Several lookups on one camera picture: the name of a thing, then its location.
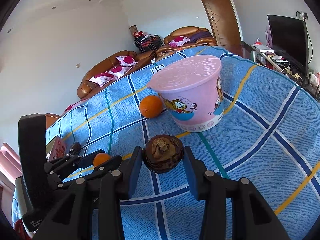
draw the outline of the pink lid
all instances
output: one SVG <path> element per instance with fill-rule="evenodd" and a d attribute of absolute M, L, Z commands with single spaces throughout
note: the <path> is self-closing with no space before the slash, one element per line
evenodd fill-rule
<path fill-rule="evenodd" d="M 178 60 L 155 73 L 147 87 L 155 92 L 179 92 L 200 86 L 219 74 L 221 61 L 215 56 L 198 55 Z"/>

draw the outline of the orange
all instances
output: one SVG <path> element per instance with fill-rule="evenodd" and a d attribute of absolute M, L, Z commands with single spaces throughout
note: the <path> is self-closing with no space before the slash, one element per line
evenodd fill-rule
<path fill-rule="evenodd" d="M 157 117 L 162 111 L 162 101 L 157 96 L 146 96 L 140 102 L 139 109 L 140 113 L 146 118 Z"/>
<path fill-rule="evenodd" d="M 110 160 L 111 156 L 106 153 L 98 153 L 95 158 L 93 159 L 93 166 L 94 168 L 99 166 L 100 164 L 106 162 L 107 160 Z"/>

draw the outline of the pink bucket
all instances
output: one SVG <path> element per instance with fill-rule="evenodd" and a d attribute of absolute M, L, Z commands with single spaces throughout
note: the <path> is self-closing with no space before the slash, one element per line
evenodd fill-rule
<path fill-rule="evenodd" d="M 199 55 L 176 61 L 155 73 L 149 83 L 176 124 L 187 132 L 208 130 L 223 116 L 221 61 Z"/>

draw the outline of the black television screen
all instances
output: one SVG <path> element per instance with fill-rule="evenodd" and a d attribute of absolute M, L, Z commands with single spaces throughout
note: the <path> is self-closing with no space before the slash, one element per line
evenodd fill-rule
<path fill-rule="evenodd" d="M 308 71 L 309 46 L 306 23 L 295 18 L 268 15 L 275 53 L 295 64 L 304 76 Z"/>

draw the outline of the door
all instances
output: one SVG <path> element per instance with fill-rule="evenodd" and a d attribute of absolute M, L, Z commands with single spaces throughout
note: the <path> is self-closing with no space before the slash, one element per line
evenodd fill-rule
<path fill-rule="evenodd" d="M 202 0 L 219 46 L 241 42 L 236 15 L 230 0 Z"/>

